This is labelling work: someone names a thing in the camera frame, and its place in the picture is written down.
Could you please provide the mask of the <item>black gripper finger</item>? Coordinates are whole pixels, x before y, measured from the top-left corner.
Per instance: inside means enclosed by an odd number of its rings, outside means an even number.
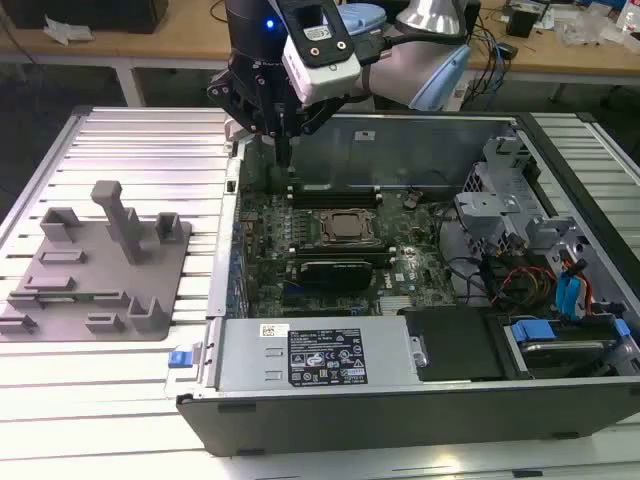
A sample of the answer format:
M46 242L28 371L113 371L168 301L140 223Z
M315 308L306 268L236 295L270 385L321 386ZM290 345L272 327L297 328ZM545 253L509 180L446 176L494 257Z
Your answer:
M294 138L316 132L345 104L346 96L341 96L304 107L294 94L289 94L282 116L282 165L291 163Z
M210 80L207 95L249 133L272 140L275 160L284 165L285 135L276 109L275 86L265 68L244 72L228 68Z

